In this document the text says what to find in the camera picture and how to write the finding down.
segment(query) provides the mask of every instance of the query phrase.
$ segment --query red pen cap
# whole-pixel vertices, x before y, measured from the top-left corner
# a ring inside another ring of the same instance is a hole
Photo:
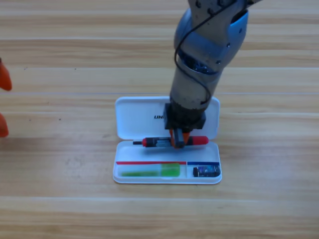
[[[206,136],[193,136],[193,145],[203,145],[208,144],[209,139]]]

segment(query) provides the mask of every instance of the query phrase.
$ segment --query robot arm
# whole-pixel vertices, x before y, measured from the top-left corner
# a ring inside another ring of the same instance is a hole
[[[165,129],[183,148],[193,129],[202,129],[205,110],[223,69],[240,49],[247,8],[261,0],[188,0],[174,38],[176,71],[165,106]]]

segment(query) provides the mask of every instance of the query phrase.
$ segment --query black cable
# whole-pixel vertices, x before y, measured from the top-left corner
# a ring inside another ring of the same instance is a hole
[[[188,76],[189,78],[191,78],[193,81],[195,81],[196,83],[200,84],[205,90],[206,93],[208,95],[208,97],[206,98],[205,101],[202,101],[200,104],[203,105],[205,103],[207,103],[210,98],[211,98],[211,93],[208,89],[208,87],[202,83],[201,81],[199,81],[198,79],[196,79],[195,77],[191,76],[190,74],[188,74],[185,70],[183,70],[181,68],[181,66],[178,65],[177,63],[177,55],[178,52],[180,50],[181,45],[184,43],[184,41],[186,40],[186,38],[194,31],[196,31],[197,29],[199,29],[201,26],[203,26],[204,24],[206,24],[208,21],[212,20],[215,16],[217,16],[218,14],[220,14],[222,11],[224,11],[225,9],[229,8],[230,6],[232,6],[235,2],[237,2],[237,0],[233,1],[231,4],[221,8],[219,11],[217,12],[212,12],[212,10],[209,8],[208,9],[208,13],[210,14],[210,16],[208,18],[206,18],[204,21],[202,21],[200,24],[198,24],[196,27],[194,27],[193,29],[191,29],[188,33],[185,34],[185,36],[182,38],[182,40],[179,42],[177,48],[175,49],[175,54],[174,54],[174,61],[175,61],[175,65],[176,67],[182,72],[184,73],[186,76]]]

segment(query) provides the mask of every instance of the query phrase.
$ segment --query small battery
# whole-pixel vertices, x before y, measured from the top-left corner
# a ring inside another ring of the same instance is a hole
[[[200,166],[193,168],[194,177],[217,177],[220,175],[219,166]]]

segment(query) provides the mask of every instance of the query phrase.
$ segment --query orange object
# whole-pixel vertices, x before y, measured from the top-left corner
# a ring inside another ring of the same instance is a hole
[[[12,89],[12,83],[9,71],[5,67],[4,63],[0,58],[0,88],[5,91],[10,91]]]
[[[8,126],[6,124],[5,118],[0,114],[0,137],[7,137],[9,135]]]
[[[173,138],[173,129],[172,129],[172,128],[169,130],[169,134],[170,134],[170,140],[171,140],[170,142],[171,142],[172,146],[173,146],[174,148],[176,148],[176,147],[175,147],[174,138]],[[188,142],[188,140],[189,140],[189,134],[190,134],[190,133],[183,133],[183,139],[184,139],[185,145],[187,144],[187,142]]]
[[[0,88],[5,91],[10,91],[12,89],[12,83],[10,78],[10,73],[8,69],[3,64],[0,58]],[[5,118],[0,114],[0,137],[7,137],[9,135],[8,126],[6,124]]]

